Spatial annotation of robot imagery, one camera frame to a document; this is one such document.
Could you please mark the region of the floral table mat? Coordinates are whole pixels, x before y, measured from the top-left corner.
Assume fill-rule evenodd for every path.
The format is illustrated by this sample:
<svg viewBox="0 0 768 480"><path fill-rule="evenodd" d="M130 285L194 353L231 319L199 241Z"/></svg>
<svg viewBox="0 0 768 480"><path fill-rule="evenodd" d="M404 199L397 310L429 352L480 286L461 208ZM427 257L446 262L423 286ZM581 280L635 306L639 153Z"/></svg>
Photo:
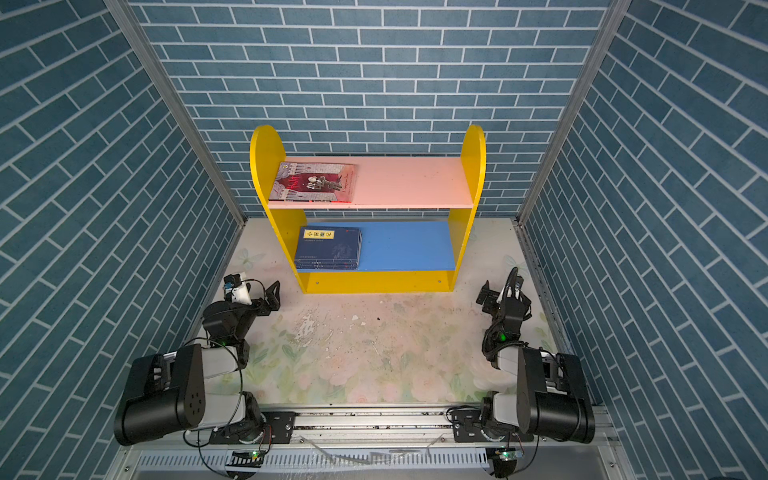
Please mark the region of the floral table mat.
<svg viewBox="0 0 768 480"><path fill-rule="evenodd" d="M263 405L449 404L514 393L515 373L482 355L490 317L476 302L482 285L500 289L512 269L528 275L513 222L481 218L450 293L306 295L268 221L251 220L228 271L279 281L282 305L249 330L246 369L207 387L246 389Z"/></svg>

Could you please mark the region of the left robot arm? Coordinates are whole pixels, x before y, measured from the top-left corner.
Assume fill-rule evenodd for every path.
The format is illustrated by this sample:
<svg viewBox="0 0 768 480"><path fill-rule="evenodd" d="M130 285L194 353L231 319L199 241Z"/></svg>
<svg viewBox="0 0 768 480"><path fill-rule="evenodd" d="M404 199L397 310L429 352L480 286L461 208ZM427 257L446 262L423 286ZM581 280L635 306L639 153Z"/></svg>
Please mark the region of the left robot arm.
<svg viewBox="0 0 768 480"><path fill-rule="evenodd" d="M169 353L133 361L113 432L123 446L176 432L208 431L211 444L260 442L268 433L255 395L245 389L254 320L280 309L280 283L253 298L250 279L224 278L224 298L203 311L204 335Z"/></svg>

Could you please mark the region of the aluminium front rail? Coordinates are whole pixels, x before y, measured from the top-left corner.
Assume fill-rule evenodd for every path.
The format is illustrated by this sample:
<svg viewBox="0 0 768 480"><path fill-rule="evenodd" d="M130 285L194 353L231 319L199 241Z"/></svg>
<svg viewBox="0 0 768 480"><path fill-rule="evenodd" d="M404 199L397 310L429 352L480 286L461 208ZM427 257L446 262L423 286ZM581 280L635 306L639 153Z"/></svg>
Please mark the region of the aluminium front rail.
<svg viewBox="0 0 768 480"><path fill-rule="evenodd" d="M522 475L541 469L553 478L570 473L581 478L628 479L621 442L606 410L594 410L593 441L580 444L536 440L523 435L491 441L477 427L478 414L465 410L465 420L451 423L440 406L286 407L268 413L270 443L211 445L192 448L171 437L123 450L110 468L110 479L208 478L243 473L253 479L271 475L368 471L395 473L416 469L490 467L495 451L511 447Z"/></svg>

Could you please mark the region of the aluminium corner post right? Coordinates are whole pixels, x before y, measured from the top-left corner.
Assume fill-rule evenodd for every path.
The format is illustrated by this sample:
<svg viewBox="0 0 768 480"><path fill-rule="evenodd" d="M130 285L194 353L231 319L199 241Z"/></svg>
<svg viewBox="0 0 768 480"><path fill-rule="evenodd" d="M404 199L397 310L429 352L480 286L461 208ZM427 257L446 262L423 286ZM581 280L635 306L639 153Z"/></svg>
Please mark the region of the aluminium corner post right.
<svg viewBox="0 0 768 480"><path fill-rule="evenodd" d="M574 83L573 91L569 96L568 102L558 121L557 128L552 135L539 169L533 178L529 192L520 209L518 224L521 227L526 225L533 213L546 180L557 162L558 155L563 148L565 140L630 4L630 0L615 0L610 3L606 11L600 28L597 31L594 44L585 58L583 68Z"/></svg>

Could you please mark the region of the aluminium corner post left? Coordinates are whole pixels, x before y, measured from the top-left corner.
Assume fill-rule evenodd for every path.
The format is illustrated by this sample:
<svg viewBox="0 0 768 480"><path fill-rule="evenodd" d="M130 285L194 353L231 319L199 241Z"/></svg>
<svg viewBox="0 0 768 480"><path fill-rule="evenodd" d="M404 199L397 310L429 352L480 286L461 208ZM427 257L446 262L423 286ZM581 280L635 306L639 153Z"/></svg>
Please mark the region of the aluminium corner post left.
<svg viewBox="0 0 768 480"><path fill-rule="evenodd" d="M129 2L125 0L104 0L104 4L136 54L140 64L145 69L161 99L168 107L169 112L176 120L184 138L188 141L199 163L208 174L231 216L239 227L243 227L247 221L247 216L224 179L213 155L187 111L148 36L138 22Z"/></svg>

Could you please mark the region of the illustrated red grey book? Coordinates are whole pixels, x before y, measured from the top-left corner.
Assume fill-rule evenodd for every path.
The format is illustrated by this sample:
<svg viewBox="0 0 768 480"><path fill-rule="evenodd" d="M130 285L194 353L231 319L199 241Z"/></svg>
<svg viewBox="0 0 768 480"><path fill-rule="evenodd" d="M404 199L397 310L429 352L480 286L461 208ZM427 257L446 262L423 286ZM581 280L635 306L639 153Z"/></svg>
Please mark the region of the illustrated red grey book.
<svg viewBox="0 0 768 480"><path fill-rule="evenodd" d="M283 162L269 200L282 202L350 203L357 168L352 164Z"/></svg>

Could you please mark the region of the aluminium corner post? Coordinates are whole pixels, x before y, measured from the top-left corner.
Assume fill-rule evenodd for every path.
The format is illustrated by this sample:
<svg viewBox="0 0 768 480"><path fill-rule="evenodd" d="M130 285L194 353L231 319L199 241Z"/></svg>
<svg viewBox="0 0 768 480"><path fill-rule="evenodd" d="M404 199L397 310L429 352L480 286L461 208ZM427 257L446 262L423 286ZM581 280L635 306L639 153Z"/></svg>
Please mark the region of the aluminium corner post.
<svg viewBox="0 0 768 480"><path fill-rule="evenodd" d="M533 213L546 180L557 162L558 155L563 148L565 140L630 4L630 0L615 0L610 3L606 11L600 28L597 31L594 44L585 58L583 68L574 83L573 91L569 96L568 102L558 121L557 128L552 135L539 169L533 178L529 192L520 209L518 224L521 227L526 225Z"/></svg>
<svg viewBox="0 0 768 480"><path fill-rule="evenodd" d="M243 227L247 221L247 216L224 179L213 155L187 111L148 36L138 22L129 2L125 0L104 0L104 4L136 54L140 64L145 69L161 99L168 107L169 112L176 120L184 138L188 141L199 163L208 174L231 216L239 227Z"/></svg>

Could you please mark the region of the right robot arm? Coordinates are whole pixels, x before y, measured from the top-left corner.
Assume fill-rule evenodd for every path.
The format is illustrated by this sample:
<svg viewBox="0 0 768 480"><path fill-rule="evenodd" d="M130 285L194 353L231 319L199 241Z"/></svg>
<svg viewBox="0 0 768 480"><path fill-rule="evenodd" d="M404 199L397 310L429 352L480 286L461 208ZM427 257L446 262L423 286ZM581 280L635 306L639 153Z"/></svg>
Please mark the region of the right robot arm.
<svg viewBox="0 0 768 480"><path fill-rule="evenodd" d="M483 399L480 428L496 440L534 435L588 444L596 423L585 376L577 356L534 348L521 339L531 317L531 300L518 286L501 292L484 284L476 302L491 316L481 352L491 366L513 375L514 394L491 392Z"/></svg>

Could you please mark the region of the blue book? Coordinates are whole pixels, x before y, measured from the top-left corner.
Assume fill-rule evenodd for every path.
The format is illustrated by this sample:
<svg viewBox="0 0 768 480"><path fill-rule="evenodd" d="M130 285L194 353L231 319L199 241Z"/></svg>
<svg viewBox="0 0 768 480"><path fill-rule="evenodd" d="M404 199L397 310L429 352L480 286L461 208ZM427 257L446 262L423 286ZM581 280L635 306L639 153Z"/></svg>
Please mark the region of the blue book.
<svg viewBox="0 0 768 480"><path fill-rule="evenodd" d="M359 228L302 227L294 263L298 269L356 270L361 245L362 231Z"/></svg>

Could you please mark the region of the yellow wooden bookshelf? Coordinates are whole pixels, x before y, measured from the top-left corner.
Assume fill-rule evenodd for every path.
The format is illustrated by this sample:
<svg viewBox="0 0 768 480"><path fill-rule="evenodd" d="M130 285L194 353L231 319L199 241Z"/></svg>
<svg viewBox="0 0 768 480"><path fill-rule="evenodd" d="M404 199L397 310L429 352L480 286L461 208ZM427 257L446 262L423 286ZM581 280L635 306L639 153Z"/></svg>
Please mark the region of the yellow wooden bookshelf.
<svg viewBox="0 0 768 480"><path fill-rule="evenodd" d="M258 127L250 144L250 170L266 216L305 294L423 293L454 290L483 191L487 148L472 125L457 157L344 157L355 169L348 201L273 200L282 165L292 162L275 128ZM300 268L296 252L308 230L324 223L320 210L384 214L366 221L341 220L362 233L353 270Z"/></svg>

